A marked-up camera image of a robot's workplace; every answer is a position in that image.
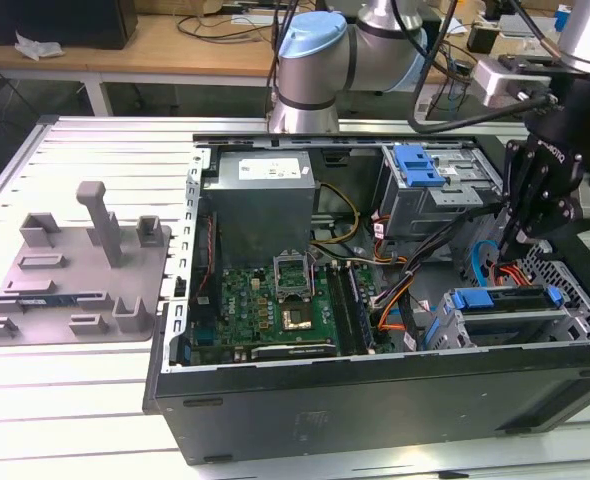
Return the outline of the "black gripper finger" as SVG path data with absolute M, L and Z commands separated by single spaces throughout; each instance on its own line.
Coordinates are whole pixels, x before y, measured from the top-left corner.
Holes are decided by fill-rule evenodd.
M 529 164 L 522 190 L 516 243 L 505 259 L 524 257 L 540 240 L 564 239 L 590 230 L 590 173 L 581 164 L 555 169 Z
M 506 145 L 503 174 L 503 201 L 507 223 L 500 241 L 501 251 L 510 251 L 516 243 L 522 208 L 522 190 L 529 172 L 526 143 L 510 140 Z

